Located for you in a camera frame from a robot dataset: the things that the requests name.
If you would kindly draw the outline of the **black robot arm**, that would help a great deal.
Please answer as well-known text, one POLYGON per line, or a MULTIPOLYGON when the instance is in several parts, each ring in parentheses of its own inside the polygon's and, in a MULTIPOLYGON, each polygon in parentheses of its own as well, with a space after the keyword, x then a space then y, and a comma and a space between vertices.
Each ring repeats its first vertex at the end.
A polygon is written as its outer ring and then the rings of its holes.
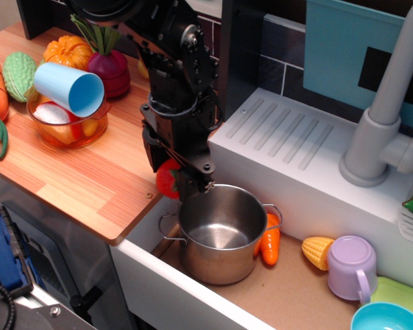
POLYGON ((141 106, 142 138, 158 170, 175 160, 180 201, 213 189, 208 138, 223 121, 213 89, 218 61, 204 44, 198 16, 186 1, 67 1, 79 18, 130 36, 149 73, 141 106))

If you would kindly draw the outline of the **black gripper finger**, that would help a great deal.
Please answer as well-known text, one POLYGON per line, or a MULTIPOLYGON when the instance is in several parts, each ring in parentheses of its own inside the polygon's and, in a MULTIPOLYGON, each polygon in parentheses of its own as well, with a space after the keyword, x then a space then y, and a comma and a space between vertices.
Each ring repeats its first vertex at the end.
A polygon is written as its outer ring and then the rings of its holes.
POLYGON ((153 129, 143 129, 142 140, 149 164, 156 173, 167 160, 171 159, 171 156, 162 138, 153 129))
POLYGON ((177 175, 177 188, 181 202, 186 202, 193 196, 204 193, 204 175, 194 168, 181 168, 177 175))

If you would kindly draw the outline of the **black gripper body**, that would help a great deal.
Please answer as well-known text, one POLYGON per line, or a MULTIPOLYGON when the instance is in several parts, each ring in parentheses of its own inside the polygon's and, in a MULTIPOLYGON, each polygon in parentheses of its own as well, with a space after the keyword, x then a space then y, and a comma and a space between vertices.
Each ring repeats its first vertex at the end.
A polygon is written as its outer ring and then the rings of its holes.
POLYGON ((208 138, 215 126, 215 103, 200 99, 177 112, 153 99, 140 107, 143 129, 153 129, 163 140, 171 158, 181 168, 194 168, 204 175, 205 190, 213 188, 215 165, 208 138))

